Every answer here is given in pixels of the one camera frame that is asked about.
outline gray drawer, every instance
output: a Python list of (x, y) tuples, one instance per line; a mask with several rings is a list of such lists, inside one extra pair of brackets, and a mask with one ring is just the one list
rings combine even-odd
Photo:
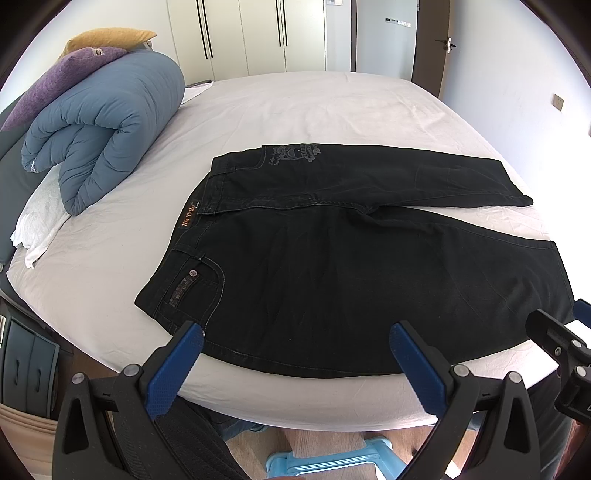
[(49, 418), (60, 348), (7, 313), (0, 346), (0, 402)]

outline blue gripper pad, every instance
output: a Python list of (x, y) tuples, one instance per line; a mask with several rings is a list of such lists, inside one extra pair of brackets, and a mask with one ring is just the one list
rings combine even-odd
[(427, 413), (437, 418), (447, 410), (445, 384), (420, 348), (399, 323), (390, 328), (390, 350)]
[(591, 328), (591, 305), (589, 303), (578, 299), (573, 305), (573, 315), (587, 328)]
[(168, 412), (202, 349), (203, 331), (195, 323), (148, 384), (144, 407), (152, 421), (158, 415)]

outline black door handle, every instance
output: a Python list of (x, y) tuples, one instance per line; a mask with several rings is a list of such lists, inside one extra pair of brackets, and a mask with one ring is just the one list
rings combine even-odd
[(281, 0), (281, 6), (283, 7), (283, 40), (285, 42), (285, 46), (287, 46), (287, 19), (285, 18), (285, 0)]
[(279, 3), (275, 0), (275, 13), (277, 14), (277, 36), (279, 37), (279, 46), (281, 47), (281, 26), (279, 23)]
[(199, 30), (201, 30), (201, 41), (203, 42), (203, 51), (205, 52), (205, 59), (208, 60), (207, 47), (205, 46), (205, 35), (203, 35), (203, 24), (201, 23), (201, 9), (199, 8), (199, 0), (196, 0), (197, 16), (199, 17)]
[[(447, 50), (447, 42), (448, 42), (449, 40), (435, 40), (435, 41), (438, 41), (438, 42), (441, 42), (441, 43), (443, 43), (443, 45), (444, 45), (444, 47), (443, 47), (443, 48), (444, 48), (444, 50)], [(454, 45), (453, 43), (450, 43), (450, 50), (451, 50), (453, 47), (456, 47), (456, 45)]]
[(205, 33), (207, 34), (207, 43), (209, 45), (209, 56), (213, 58), (212, 38), (209, 36), (209, 27), (207, 26), (207, 12), (205, 11), (205, 0), (203, 0), (203, 20), (205, 21)]

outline yellow pillow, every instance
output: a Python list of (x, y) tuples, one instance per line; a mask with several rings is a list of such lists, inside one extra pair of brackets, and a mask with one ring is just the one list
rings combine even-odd
[(138, 30), (136, 28), (95, 28), (68, 40), (60, 58), (86, 47), (118, 47), (131, 50), (155, 36), (156, 33), (150, 30)]

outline white bed sheet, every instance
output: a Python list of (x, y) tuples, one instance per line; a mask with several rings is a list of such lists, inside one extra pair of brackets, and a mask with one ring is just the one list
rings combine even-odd
[[(137, 170), (62, 227), (34, 270), (24, 250), (8, 278), (59, 334), (120, 371), (143, 363), (169, 340), (134, 306), (168, 245), (189, 194), (214, 157), (264, 144), (375, 144), (497, 158), (464, 120), (405, 80), (359, 73), (299, 72), (216, 82), (181, 106)], [(548, 239), (532, 207), (435, 209), (475, 225)], [(583, 339), (589, 330), (573, 329)], [(531, 341), (467, 362), (502, 378), (514, 369), (527, 386), (556, 364)], [(251, 371), (201, 355), (181, 395), (205, 407), (264, 424), (312, 430), (379, 430), (426, 424), (403, 375), (314, 380)]]

